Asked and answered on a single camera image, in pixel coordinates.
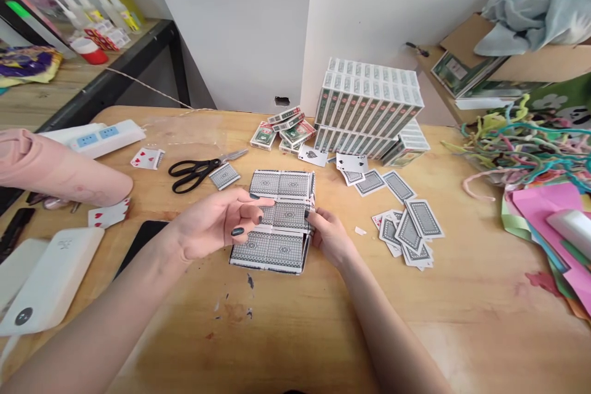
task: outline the hand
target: hand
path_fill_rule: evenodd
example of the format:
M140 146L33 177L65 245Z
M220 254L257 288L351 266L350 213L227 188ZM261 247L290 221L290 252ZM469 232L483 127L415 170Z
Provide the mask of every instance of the hand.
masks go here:
M216 192L183 211L166 227L187 260L205 257L229 244L241 244L263 218L259 206L275 201L249 194L242 188Z
M322 251L336 269L341 269L348 260L358 256L357 249L347 235L343 224L332 212L317 208L306 218L308 223L316 228L312 244Z

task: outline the black phone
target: black phone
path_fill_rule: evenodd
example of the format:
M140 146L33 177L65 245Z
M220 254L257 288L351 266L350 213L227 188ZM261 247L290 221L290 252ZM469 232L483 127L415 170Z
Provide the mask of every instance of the black phone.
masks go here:
M115 274L113 280L115 280L117 276L121 274L121 272L127 267L127 265L131 263L131 260L133 260L135 255L140 252L140 249L143 248L144 245L146 245L146 243L152 239L152 237L162 231L166 225L168 225L168 222L162 222L159 220L146 220L144 223L142 223L142 226L140 226L140 229L135 235L134 241L129 247L127 254L123 258L121 266L117 270L117 274Z

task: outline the light blue cloth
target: light blue cloth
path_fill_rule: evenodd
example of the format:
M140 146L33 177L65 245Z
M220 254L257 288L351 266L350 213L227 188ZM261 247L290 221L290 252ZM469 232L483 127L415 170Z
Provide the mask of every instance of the light blue cloth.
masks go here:
M489 0L482 16L496 26L474 48L479 55L524 54L591 38L590 0Z

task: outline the person's left hand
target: person's left hand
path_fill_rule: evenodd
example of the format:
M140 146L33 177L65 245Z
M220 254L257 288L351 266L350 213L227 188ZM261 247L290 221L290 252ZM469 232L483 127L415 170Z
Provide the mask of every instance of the person's left hand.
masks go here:
M241 244L263 218L258 206L275 201L242 188L216 192L183 211L166 227L179 242L187 260L205 257L229 244Z

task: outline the white glue bottle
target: white glue bottle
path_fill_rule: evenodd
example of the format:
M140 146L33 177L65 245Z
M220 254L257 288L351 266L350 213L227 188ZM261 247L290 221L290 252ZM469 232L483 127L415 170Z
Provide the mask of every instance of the white glue bottle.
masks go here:
M66 5L68 5L70 11L72 11L72 14L76 16L76 18L80 23L82 23L82 25L86 26L92 23L88 15L86 15L86 13L84 12L84 9L82 9L82 7L78 3L76 3L74 0L64 1L66 2Z
M139 25L135 22L134 18L131 16L131 13L127 10L127 7L121 3L120 0L110 0L113 3L113 7L117 12L119 12L120 16L122 16L123 20L127 23L131 32L137 34L140 31Z
M77 16L68 8L66 8L62 2L60 2L59 0L55 0L57 2L57 4L62 8L63 13L66 15L66 17L68 17L70 19L70 21L72 22L72 25L74 25L74 27L79 30L79 31L84 31L84 25L82 23L80 23L80 20L78 20Z
M88 17L95 23L100 23L104 20L99 10L88 0L78 0L82 5L82 9Z
M123 20L122 16L120 16L119 13L115 10L115 8L109 2L109 0L98 0L98 2L103 7L111 21L117 28L123 29L127 34L131 33L131 29L129 29L127 23Z

